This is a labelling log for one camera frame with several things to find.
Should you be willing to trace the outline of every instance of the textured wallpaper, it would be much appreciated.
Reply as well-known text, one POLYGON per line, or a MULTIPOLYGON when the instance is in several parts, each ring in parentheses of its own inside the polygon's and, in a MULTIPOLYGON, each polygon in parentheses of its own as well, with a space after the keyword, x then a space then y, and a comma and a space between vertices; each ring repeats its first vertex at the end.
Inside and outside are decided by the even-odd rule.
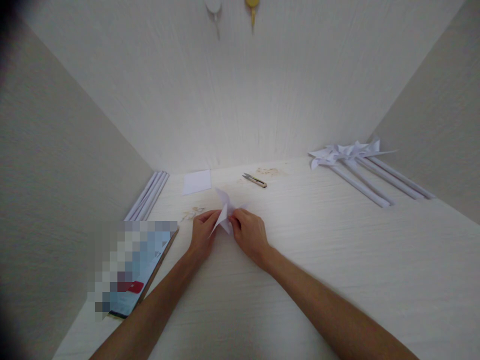
POLYGON ((91 222, 123 219, 153 171, 28 28, 2 70, 2 326, 51 359, 87 298, 91 222))
POLYGON ((480 2, 468 0, 375 130, 384 160, 480 224, 480 2))
POLYGON ((43 1, 33 31, 154 169, 366 140, 463 0, 43 1))

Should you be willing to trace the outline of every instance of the white table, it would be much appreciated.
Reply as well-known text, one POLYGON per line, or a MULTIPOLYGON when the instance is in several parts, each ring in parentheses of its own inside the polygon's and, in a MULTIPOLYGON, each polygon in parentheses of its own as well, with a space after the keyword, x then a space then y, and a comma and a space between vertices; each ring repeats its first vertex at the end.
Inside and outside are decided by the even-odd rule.
MULTIPOLYGON (((331 170, 311 171, 307 157, 212 170, 211 179, 235 205, 248 203, 263 218, 273 246, 357 304, 421 359, 475 358, 480 226, 438 199, 413 200, 362 172, 397 205, 381 209, 331 170), (243 179, 243 172, 268 187, 243 179)), ((183 176, 172 175, 149 217, 180 226, 150 290, 187 250, 193 208, 221 206, 213 189, 182 196, 182 188, 183 176)), ((85 303, 54 359, 87 359, 118 326, 109 317, 93 321, 92 308, 85 303)), ((150 358, 335 355, 284 290, 221 230, 150 358)))

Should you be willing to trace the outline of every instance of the hand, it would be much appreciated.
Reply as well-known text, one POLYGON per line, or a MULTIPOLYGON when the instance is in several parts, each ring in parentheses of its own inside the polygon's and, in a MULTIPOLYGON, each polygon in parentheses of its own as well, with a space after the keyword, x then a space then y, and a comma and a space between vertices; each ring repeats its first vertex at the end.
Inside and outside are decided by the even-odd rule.
POLYGON ((221 210, 210 210, 193 218, 191 243, 188 251, 197 256, 201 262, 205 261, 212 252, 217 229, 213 233, 212 230, 221 212, 221 210))
POLYGON ((228 218, 233 227, 233 237, 243 252, 259 267, 272 249, 267 241, 265 224, 261 217, 251 212, 238 208, 228 218))

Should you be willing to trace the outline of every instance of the scissors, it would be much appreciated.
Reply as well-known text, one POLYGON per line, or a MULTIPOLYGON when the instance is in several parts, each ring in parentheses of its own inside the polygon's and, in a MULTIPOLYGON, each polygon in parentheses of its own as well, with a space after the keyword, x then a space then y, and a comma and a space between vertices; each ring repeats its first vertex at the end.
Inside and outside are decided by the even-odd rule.
POLYGON ((256 177, 253 177, 252 175, 247 174, 246 172, 244 172, 242 176, 243 176, 245 179, 250 180, 252 183, 257 184, 258 186, 260 186, 260 187, 262 187, 262 188, 266 188, 266 187, 267 187, 267 183, 266 183, 266 182, 263 182, 262 180, 257 179, 256 177))

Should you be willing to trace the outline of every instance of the white rolled paper stick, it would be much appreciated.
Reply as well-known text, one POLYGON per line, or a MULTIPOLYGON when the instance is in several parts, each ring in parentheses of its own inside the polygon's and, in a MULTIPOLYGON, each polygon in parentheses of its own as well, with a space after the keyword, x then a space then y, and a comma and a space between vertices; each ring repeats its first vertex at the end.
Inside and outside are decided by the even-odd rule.
POLYGON ((145 203, 146 203, 147 200, 149 199, 150 194, 151 194, 152 191, 154 190, 155 186, 157 186, 157 184, 158 184, 158 182, 159 182, 159 179, 160 179, 160 177, 162 176, 163 173, 164 173, 163 171, 160 171, 159 173, 156 174, 156 177, 155 177, 155 179, 153 180, 153 183, 152 183, 152 185, 150 186, 150 188, 148 189, 147 193, 145 194, 145 197, 144 197, 143 200, 140 202, 140 205, 138 206, 138 208, 135 210, 135 212, 134 212, 133 215, 131 216, 131 221, 140 221, 139 214, 140 214, 140 212, 142 211, 142 209, 144 208, 145 203))
POLYGON ((395 201, 393 201, 386 193, 384 193, 383 190, 373 185, 360 173, 357 163, 354 160, 343 159, 341 161, 352 173, 356 175, 357 178, 359 178, 365 185, 367 185, 374 193, 376 193, 381 198, 384 198, 387 202, 390 203, 390 205, 395 205, 395 201))
POLYGON ((433 195, 431 192, 425 190, 423 187, 421 187, 420 185, 414 183, 412 180, 410 180, 408 177, 405 177, 403 176, 401 173, 399 173, 397 170, 395 170, 394 168, 392 168, 391 166, 387 165, 386 163, 384 163, 383 161, 377 159, 376 157, 372 156, 372 157, 369 157, 369 159, 371 161, 373 161, 375 164, 377 164, 379 167, 383 168, 385 171, 389 172, 390 174, 392 174, 394 177, 396 177, 397 179, 403 181, 405 184, 407 184, 409 187, 411 187, 412 189, 418 191, 420 194, 422 194, 424 197, 426 197, 427 199, 435 199, 436 196, 433 195))
POLYGON ((167 176, 166 172, 162 172, 160 179, 158 179, 158 182, 156 183, 155 187, 153 188, 153 191, 149 194, 148 199, 146 200, 145 204, 140 210, 140 213, 138 214, 136 220, 137 221, 144 221, 145 220, 145 214, 150 208, 150 205, 154 202, 155 195, 159 191, 160 185, 164 182, 165 177, 167 176))
POLYGON ((160 184, 160 187, 158 188, 155 196, 153 197, 153 201, 151 202, 150 204, 150 207, 148 208, 148 210, 146 211, 145 213, 145 216, 143 217, 143 220, 147 220, 149 218, 149 215, 150 213, 152 212, 152 209, 154 208, 154 205, 155 203, 157 202, 157 199, 159 198, 160 196, 160 193, 162 192, 164 186, 165 186, 165 183, 167 182, 167 180, 169 179, 170 175, 165 173, 165 178, 163 179, 163 181, 161 182, 160 184))
POLYGON ((151 176, 150 180, 148 181, 148 183, 146 184, 145 188, 143 189, 143 191, 141 192, 140 196, 138 197, 138 199, 135 201, 135 204, 133 204, 133 206, 131 207, 130 211, 128 212, 128 215, 125 216, 125 219, 123 221, 129 221, 132 217, 132 215, 134 214, 134 212, 139 208, 139 205, 140 203, 142 202, 142 200, 144 199, 145 197, 145 194, 147 193, 147 191, 150 189, 150 187, 152 186, 153 182, 154 182, 154 179, 155 177, 157 176, 158 172, 154 172, 153 175, 151 176))
POLYGON ((408 187, 404 182, 401 182, 395 176, 393 176, 389 172, 383 170, 380 166, 378 166, 374 162, 371 162, 368 157, 356 157, 355 159, 356 159, 357 162, 362 164, 364 167, 366 167, 367 169, 369 169, 373 173, 377 174, 379 177, 381 177, 387 183, 390 183, 394 187, 399 189, 400 191, 403 191, 405 194, 407 194, 412 199, 425 199, 425 197, 421 193, 413 190, 411 187, 408 187))
POLYGON ((368 187, 363 185, 361 182, 358 182, 352 179, 348 174, 346 174, 343 170, 341 170, 339 166, 330 166, 330 169, 332 169, 334 173, 336 173, 343 180, 345 180, 347 183, 352 185, 355 189, 357 189, 362 194, 364 194, 367 198, 372 200, 379 207, 388 208, 390 206, 390 204, 385 199, 378 196, 376 193, 371 191, 368 187))

